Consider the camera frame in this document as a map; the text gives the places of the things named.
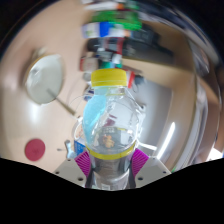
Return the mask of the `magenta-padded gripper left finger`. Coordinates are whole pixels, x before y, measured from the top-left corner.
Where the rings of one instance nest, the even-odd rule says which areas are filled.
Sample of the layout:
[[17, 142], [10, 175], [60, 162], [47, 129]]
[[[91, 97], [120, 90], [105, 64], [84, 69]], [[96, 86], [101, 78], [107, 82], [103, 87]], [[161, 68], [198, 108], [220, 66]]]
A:
[[74, 159], [66, 159], [55, 171], [54, 174], [68, 180], [78, 186], [86, 185], [91, 171], [90, 157], [87, 151], [79, 154]]

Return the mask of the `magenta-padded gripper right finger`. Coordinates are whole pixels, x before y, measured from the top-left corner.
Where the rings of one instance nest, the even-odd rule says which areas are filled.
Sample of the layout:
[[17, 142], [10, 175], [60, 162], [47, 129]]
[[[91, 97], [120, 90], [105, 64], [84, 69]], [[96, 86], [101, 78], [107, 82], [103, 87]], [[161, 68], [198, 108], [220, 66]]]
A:
[[157, 157], [149, 157], [139, 149], [132, 156], [131, 170], [136, 187], [146, 186], [171, 174]]

